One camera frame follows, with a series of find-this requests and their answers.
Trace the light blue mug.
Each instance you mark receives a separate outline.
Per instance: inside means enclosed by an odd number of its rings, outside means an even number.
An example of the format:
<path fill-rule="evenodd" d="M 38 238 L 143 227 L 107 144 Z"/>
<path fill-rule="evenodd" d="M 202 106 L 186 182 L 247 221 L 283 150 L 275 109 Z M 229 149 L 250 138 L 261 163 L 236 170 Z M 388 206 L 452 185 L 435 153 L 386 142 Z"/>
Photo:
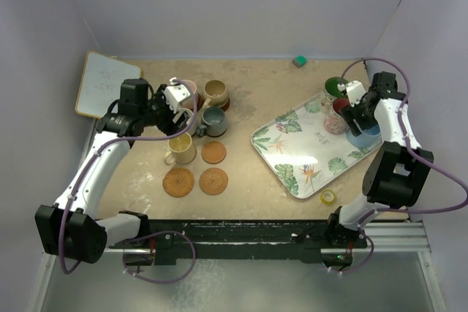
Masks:
<path fill-rule="evenodd" d="M 375 125 L 370 129 L 361 130 L 358 136 L 354 136 L 350 130 L 346 132 L 347 140 L 356 148 L 370 148 L 381 143 L 380 127 Z"/>

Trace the red patterned mug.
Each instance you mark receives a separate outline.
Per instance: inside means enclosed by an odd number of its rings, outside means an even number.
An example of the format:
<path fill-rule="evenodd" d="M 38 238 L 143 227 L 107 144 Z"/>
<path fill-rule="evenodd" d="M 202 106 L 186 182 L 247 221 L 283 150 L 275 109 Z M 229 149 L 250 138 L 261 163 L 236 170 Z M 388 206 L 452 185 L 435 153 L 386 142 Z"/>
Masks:
<path fill-rule="evenodd" d="M 348 125 L 341 115 L 341 110 L 350 104 L 348 98 L 336 99 L 325 117 L 324 127 L 331 134 L 343 134 L 348 130 Z"/>

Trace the green cup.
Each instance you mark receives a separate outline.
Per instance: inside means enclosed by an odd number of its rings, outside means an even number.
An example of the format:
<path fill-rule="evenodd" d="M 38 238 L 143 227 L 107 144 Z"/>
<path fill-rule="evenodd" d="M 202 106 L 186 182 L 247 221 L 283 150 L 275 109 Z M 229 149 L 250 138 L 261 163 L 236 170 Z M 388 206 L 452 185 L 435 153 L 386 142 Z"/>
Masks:
<path fill-rule="evenodd" d="M 320 100 L 320 110 L 322 113 L 328 113 L 335 100 L 347 97 L 346 92 L 339 90 L 338 85 L 340 82 L 340 77 L 330 77 L 325 81 Z"/>

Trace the pink mug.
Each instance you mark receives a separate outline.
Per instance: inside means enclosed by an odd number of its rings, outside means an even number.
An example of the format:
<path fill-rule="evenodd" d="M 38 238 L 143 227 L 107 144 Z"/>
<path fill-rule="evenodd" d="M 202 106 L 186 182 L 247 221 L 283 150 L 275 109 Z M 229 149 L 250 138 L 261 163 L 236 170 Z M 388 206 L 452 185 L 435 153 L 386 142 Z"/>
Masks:
<path fill-rule="evenodd" d="M 198 100 L 199 100 L 199 93 L 197 92 L 197 85 L 196 85 L 193 81 L 191 81 L 191 80 L 184 80 L 184 82 L 188 85 L 189 90 L 190 90 L 190 91 L 193 93 L 193 95 L 195 96 L 195 101 L 196 101 L 196 103 L 198 103 Z M 194 107 L 192 99 L 189 99 L 188 101 L 186 101 L 186 102 L 184 103 L 183 107 L 192 110 L 193 107 Z"/>

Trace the white mug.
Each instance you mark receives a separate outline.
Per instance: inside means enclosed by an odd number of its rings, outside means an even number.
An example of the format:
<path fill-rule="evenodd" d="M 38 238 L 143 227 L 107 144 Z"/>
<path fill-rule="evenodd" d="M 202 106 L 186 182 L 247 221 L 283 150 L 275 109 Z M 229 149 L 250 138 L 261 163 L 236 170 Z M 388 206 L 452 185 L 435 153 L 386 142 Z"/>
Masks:
<path fill-rule="evenodd" d="M 190 109 L 182 108 L 181 112 L 188 118 L 186 125 L 190 126 L 190 128 L 187 130 L 187 133 L 191 137 L 195 136 L 198 129 L 197 116 Z"/>

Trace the cream mug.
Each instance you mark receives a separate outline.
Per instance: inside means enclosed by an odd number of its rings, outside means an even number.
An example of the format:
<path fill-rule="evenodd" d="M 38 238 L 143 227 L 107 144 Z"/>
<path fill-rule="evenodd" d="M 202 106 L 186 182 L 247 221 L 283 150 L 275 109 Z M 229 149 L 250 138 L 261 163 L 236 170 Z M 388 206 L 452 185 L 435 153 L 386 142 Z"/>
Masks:
<path fill-rule="evenodd" d="M 189 133 L 170 139 L 167 141 L 168 151 L 163 158 L 163 162 L 167 165 L 189 164 L 196 155 L 197 149 L 193 143 L 192 136 Z"/>

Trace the grey blue mug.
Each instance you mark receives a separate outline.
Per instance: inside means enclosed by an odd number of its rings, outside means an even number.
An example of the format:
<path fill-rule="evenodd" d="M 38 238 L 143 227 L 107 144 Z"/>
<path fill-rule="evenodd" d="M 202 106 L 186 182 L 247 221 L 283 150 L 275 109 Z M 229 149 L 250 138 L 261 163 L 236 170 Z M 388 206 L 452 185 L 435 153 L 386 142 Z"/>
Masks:
<path fill-rule="evenodd" d="M 227 131 L 227 117 L 220 107 L 208 107 L 201 115 L 198 137 L 220 137 Z"/>

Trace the tan ceramic mug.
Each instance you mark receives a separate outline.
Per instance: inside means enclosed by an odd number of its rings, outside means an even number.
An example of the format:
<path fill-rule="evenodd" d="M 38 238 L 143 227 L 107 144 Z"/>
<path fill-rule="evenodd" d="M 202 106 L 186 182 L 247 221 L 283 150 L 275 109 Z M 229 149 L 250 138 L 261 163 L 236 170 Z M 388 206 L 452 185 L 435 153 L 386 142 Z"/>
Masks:
<path fill-rule="evenodd" d="M 209 80 L 203 87 L 203 107 L 208 106 L 224 106 L 228 99 L 229 93 L 227 86 L 221 80 Z"/>

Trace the woven rattan coaster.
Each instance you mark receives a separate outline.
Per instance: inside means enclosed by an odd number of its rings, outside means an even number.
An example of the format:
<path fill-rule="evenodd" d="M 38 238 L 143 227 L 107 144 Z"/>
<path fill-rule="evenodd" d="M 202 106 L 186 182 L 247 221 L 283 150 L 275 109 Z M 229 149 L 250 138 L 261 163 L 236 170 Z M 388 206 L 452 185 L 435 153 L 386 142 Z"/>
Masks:
<path fill-rule="evenodd" d="M 228 175 L 224 170 L 212 167 L 200 175 L 199 185 L 205 194 L 218 195 L 227 188 L 228 181 Z"/>
<path fill-rule="evenodd" d="M 183 167 L 171 169 L 163 178 L 162 186 L 172 197 L 185 197 L 194 187 L 195 178 L 192 172 Z"/>

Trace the brown ringed wood coaster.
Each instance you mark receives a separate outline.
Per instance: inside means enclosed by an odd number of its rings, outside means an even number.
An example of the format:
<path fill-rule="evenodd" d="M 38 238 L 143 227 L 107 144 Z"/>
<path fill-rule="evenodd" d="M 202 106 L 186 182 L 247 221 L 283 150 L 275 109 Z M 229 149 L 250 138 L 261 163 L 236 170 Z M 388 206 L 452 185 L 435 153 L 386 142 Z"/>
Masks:
<path fill-rule="evenodd" d="M 227 101 L 223 104 L 223 105 L 220 105 L 219 106 L 224 112 L 226 112 L 229 107 L 230 107 L 230 98 L 227 99 Z"/>

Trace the light wood coaster smooth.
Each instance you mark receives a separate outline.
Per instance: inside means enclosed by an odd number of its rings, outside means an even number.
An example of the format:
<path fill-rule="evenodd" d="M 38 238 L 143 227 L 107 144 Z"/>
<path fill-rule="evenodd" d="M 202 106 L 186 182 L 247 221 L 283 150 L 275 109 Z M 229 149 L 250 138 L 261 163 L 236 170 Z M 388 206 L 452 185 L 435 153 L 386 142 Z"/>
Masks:
<path fill-rule="evenodd" d="M 207 142 L 201 150 L 202 159 L 209 164 L 218 164 L 227 155 L 226 147 L 217 141 Z"/>

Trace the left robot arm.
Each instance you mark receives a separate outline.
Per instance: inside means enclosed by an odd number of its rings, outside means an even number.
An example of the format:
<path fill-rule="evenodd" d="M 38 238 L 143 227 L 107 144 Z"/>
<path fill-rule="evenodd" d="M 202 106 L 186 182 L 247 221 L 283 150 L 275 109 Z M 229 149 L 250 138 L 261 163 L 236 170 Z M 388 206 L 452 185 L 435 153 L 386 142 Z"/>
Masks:
<path fill-rule="evenodd" d="M 135 248 L 148 244 L 148 216 L 123 210 L 97 220 L 96 211 L 117 166 L 135 142 L 147 139 L 144 129 L 158 128 L 163 133 L 161 141 L 181 136 L 191 126 L 182 107 L 194 100 L 189 86 L 175 77 L 158 89 L 143 78 L 121 84 L 119 98 L 97 121 L 91 147 L 77 174 L 52 205 L 39 206 L 34 216 L 45 252 L 58 257 L 64 273 L 74 270 L 67 267 L 67 261 L 93 264 L 117 243 L 127 241 Z"/>

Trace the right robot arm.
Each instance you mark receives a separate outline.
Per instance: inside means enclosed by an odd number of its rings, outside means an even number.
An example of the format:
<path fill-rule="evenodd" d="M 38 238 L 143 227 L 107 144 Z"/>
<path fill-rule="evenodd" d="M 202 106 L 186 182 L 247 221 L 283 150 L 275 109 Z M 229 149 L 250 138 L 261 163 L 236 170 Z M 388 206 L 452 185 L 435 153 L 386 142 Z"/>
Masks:
<path fill-rule="evenodd" d="M 367 169 L 361 193 L 340 206 L 327 220 L 325 239 L 333 247 L 356 241 L 364 226 L 382 212 L 412 207 L 422 191 L 434 155 L 421 148 L 408 126 L 407 96 L 398 90 L 396 76 L 378 72 L 369 89 L 358 81 L 343 87 L 350 101 L 340 110 L 352 134 L 361 136 L 378 126 L 382 144 Z"/>

